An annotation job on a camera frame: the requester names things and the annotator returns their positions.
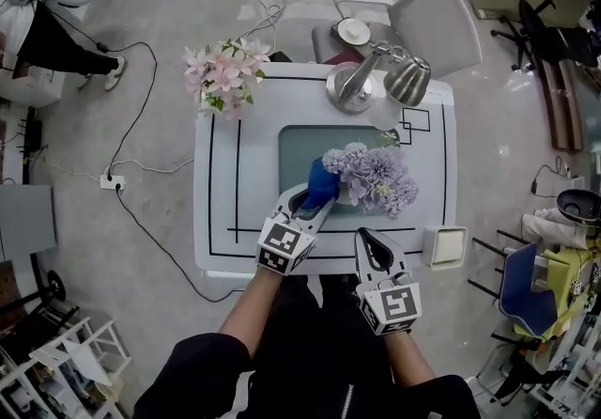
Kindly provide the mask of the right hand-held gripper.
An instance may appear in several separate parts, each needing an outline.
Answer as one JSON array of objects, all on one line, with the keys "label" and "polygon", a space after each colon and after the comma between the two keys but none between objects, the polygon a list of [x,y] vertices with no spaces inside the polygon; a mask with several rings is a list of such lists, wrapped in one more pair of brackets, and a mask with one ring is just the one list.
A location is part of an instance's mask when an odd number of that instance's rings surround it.
[{"label": "right hand-held gripper", "polygon": [[420,287],[407,272],[372,281],[375,272],[390,272],[399,266],[404,269],[400,245],[375,229],[360,227],[355,232],[355,257],[361,281],[356,292],[360,311],[375,335],[409,332],[422,316]]}]

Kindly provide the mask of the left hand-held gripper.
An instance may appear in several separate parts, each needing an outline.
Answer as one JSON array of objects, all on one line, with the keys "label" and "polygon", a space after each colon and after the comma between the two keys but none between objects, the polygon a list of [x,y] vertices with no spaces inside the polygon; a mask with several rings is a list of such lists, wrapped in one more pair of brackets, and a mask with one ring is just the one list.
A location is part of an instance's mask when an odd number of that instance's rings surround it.
[{"label": "left hand-held gripper", "polygon": [[[302,204],[308,197],[308,183],[282,192],[276,206],[261,229],[255,262],[259,267],[280,275],[291,274],[314,248],[316,237],[336,200],[309,209]],[[300,210],[300,224],[288,215]]]}]

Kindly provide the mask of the blue cloth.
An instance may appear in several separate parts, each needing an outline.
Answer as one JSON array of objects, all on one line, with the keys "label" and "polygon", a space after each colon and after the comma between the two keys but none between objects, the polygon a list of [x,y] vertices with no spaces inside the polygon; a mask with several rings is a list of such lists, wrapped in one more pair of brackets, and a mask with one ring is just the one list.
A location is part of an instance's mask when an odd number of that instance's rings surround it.
[{"label": "blue cloth", "polygon": [[337,200],[339,194],[339,175],[329,172],[324,167],[321,158],[315,159],[309,173],[307,197],[300,208],[302,210],[322,208],[331,200]]}]

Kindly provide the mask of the purple flowers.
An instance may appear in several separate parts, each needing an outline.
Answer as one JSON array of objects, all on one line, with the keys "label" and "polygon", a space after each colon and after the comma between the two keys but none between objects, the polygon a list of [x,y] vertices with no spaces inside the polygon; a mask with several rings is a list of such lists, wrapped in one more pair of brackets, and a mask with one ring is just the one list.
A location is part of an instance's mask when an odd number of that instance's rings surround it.
[{"label": "purple flowers", "polygon": [[343,203],[365,212],[398,217],[419,193],[399,144],[368,147],[354,142],[322,156],[325,170],[339,178]]}]

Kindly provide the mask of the person's right forearm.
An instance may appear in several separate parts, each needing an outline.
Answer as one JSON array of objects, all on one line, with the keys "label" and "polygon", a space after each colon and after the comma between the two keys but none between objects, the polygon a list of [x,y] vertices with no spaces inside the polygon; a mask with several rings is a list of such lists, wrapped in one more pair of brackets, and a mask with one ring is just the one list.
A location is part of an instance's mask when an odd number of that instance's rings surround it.
[{"label": "person's right forearm", "polygon": [[384,336],[384,343],[397,385],[413,387],[436,377],[416,342],[407,332],[387,334]]}]

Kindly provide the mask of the white table black lines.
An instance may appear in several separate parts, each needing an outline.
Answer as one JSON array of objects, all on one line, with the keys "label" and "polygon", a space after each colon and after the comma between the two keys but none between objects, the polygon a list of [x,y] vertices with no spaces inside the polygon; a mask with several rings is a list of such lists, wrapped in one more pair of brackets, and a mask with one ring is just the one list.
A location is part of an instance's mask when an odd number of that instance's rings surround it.
[{"label": "white table black lines", "polygon": [[[269,63],[254,103],[239,121],[200,116],[193,173],[193,236],[197,266],[211,277],[245,279],[265,219],[280,195],[278,136],[289,125],[370,126],[367,114],[347,115],[326,95],[327,65]],[[418,196],[398,218],[385,215],[329,216],[316,248],[299,273],[346,274],[355,269],[355,231],[381,231],[403,249],[412,268],[422,262],[424,229],[453,225],[457,152],[455,101],[441,81],[428,85],[416,107],[404,110],[399,134]]]}]

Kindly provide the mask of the grey tray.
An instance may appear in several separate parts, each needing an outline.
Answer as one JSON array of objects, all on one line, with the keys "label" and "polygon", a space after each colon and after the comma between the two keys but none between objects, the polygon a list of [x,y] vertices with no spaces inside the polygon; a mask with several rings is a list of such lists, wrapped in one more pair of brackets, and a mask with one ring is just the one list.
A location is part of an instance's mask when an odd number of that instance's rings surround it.
[{"label": "grey tray", "polygon": [[[385,147],[392,142],[400,145],[396,130],[380,131],[370,126],[342,125],[289,125],[278,136],[279,187],[282,192],[309,180],[312,162],[331,148],[344,148],[360,142],[368,147]],[[331,209],[333,217],[385,215],[365,212],[343,203],[342,189]]]}]

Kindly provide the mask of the white square dish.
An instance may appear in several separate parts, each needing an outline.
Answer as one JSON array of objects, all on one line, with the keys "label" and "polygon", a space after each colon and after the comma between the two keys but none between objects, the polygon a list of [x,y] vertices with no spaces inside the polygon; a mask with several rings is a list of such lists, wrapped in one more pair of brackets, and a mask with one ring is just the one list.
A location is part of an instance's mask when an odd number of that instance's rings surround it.
[{"label": "white square dish", "polygon": [[463,266],[469,232],[464,226],[429,226],[424,229],[422,262],[432,271]]}]

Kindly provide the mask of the pink flower bouquet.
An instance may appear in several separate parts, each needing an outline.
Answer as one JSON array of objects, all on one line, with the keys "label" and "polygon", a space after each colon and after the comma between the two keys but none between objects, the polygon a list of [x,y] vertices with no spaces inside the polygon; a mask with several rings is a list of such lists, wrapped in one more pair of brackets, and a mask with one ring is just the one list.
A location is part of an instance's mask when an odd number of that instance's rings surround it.
[{"label": "pink flower bouquet", "polygon": [[203,116],[238,118],[254,103],[253,93],[265,78],[270,47],[244,38],[219,41],[198,51],[184,49],[185,86]]}]

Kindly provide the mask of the blue chair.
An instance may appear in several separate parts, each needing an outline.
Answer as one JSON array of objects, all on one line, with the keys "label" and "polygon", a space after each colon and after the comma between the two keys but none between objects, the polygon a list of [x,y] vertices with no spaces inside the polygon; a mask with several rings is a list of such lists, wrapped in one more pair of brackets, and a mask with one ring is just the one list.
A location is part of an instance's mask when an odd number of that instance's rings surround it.
[{"label": "blue chair", "polygon": [[530,336],[542,339],[557,321],[558,313],[554,292],[535,290],[532,285],[537,246],[499,229],[497,233],[519,242],[521,247],[505,253],[478,238],[473,237],[471,241],[504,259],[499,291],[494,292],[471,279],[468,283],[494,298],[500,312],[515,325]]}]

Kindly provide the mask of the white round bowl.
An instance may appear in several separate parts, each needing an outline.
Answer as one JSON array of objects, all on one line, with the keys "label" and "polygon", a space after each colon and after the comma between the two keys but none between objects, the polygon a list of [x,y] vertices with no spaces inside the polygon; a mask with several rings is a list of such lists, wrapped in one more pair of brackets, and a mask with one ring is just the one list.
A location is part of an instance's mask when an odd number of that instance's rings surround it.
[{"label": "white round bowl", "polygon": [[345,18],[336,25],[336,31],[342,41],[353,46],[363,46],[370,41],[371,32],[367,24]]}]

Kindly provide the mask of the yellow-green cloth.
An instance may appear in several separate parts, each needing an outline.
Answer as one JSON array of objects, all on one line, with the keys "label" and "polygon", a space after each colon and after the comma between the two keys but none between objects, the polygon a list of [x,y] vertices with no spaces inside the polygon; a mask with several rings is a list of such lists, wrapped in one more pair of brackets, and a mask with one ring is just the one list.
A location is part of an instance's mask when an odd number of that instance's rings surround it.
[{"label": "yellow-green cloth", "polygon": [[601,251],[583,251],[564,248],[558,253],[549,250],[535,261],[537,272],[545,269],[544,288],[555,296],[557,320],[539,338],[548,341],[562,335],[570,325],[573,316],[581,313],[592,290],[593,268],[601,273]]}]

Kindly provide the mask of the light grey office chair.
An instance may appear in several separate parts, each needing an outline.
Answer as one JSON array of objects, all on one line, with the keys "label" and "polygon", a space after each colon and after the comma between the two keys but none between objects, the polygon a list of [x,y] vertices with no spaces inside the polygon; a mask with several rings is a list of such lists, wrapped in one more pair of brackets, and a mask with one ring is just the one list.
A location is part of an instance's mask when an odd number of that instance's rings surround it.
[{"label": "light grey office chair", "polygon": [[[316,62],[359,63],[371,52],[371,46],[386,41],[409,54],[424,59],[431,77],[443,77],[476,66],[483,54],[474,21],[463,0],[333,0],[340,18],[318,25],[312,30]],[[386,23],[360,18],[368,25],[371,38],[363,46],[353,46],[340,39],[336,25],[345,18],[344,6],[365,5],[384,9]]]}]

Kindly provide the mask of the black wheeled stand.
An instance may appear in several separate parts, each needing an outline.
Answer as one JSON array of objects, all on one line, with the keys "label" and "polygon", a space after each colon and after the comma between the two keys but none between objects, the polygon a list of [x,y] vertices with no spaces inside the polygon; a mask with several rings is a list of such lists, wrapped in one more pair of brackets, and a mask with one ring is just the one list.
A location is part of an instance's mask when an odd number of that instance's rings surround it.
[{"label": "black wheeled stand", "polygon": [[44,284],[37,255],[30,259],[38,290],[23,297],[12,263],[0,264],[0,346],[17,363],[21,356],[60,335],[64,327],[68,329],[68,322],[79,311],[78,306],[66,309],[66,290],[59,275],[46,272]]}]

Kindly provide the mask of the white shelf rack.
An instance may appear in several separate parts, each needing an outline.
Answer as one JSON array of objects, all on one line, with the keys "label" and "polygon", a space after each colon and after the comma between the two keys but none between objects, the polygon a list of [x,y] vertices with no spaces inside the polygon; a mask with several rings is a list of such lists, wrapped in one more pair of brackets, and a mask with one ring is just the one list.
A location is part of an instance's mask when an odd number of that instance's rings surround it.
[{"label": "white shelf rack", "polygon": [[129,419],[119,396],[131,356],[111,320],[94,329],[84,318],[20,365],[0,358],[0,419]]}]

